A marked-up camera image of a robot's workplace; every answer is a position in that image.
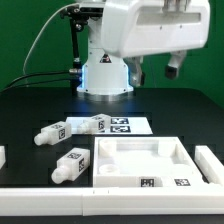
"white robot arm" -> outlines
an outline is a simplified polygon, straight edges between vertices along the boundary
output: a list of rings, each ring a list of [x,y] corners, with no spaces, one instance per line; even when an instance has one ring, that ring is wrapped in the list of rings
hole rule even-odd
[[[166,75],[175,78],[188,49],[208,38],[208,0],[77,0],[72,18],[79,31],[88,17],[88,60],[78,95],[119,100],[143,83],[141,57],[170,52]]]

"white cap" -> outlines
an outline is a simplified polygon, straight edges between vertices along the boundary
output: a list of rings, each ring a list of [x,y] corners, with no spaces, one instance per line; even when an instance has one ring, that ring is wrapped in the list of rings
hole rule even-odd
[[[36,143],[36,145],[43,145],[48,143],[48,139],[49,139],[48,133],[42,132],[34,138],[34,142]]]
[[[102,175],[118,175],[120,174],[120,169],[114,164],[106,164],[100,166],[99,173]]]
[[[88,132],[89,132],[89,125],[87,122],[84,122],[77,127],[77,134],[85,134]]]
[[[68,180],[70,170],[66,166],[60,166],[59,168],[55,169],[51,175],[52,180],[56,184],[60,184],[65,180]]]

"white block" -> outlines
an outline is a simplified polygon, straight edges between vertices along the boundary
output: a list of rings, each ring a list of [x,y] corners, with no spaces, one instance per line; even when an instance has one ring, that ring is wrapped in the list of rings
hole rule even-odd
[[[195,162],[209,182],[224,186],[224,166],[207,146],[196,146]]]
[[[5,161],[6,161],[6,159],[5,159],[5,147],[0,146],[0,169],[5,164]]]

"green backdrop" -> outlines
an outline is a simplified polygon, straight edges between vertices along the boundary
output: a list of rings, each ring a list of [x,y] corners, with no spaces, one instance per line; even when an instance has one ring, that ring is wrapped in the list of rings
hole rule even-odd
[[[39,30],[59,8],[72,0],[0,1],[0,88],[22,75],[24,59]],[[211,26],[205,48],[188,52],[180,76],[164,77],[169,54],[145,57],[145,87],[199,89],[224,107],[224,1],[210,0]],[[79,35],[83,62],[87,57],[87,31]],[[56,17],[41,37],[27,66],[27,73],[57,71],[72,65],[72,48],[67,19]],[[68,86],[67,83],[48,86]]]

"black tabletop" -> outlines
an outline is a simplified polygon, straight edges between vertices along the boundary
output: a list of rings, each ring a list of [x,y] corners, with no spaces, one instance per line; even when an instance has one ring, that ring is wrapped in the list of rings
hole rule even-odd
[[[93,151],[94,136],[73,135],[54,146],[36,146],[42,127],[68,116],[104,113],[119,117],[147,117],[151,136],[177,136],[194,156],[195,145],[207,145],[224,160],[224,110],[192,89],[137,89],[132,99],[100,103],[72,96],[68,88],[18,88],[0,96],[0,145],[7,162],[0,170],[0,188],[89,187],[92,168],[74,182],[56,185],[51,173],[56,160],[73,147]],[[223,215],[0,217],[0,223],[223,223]]]

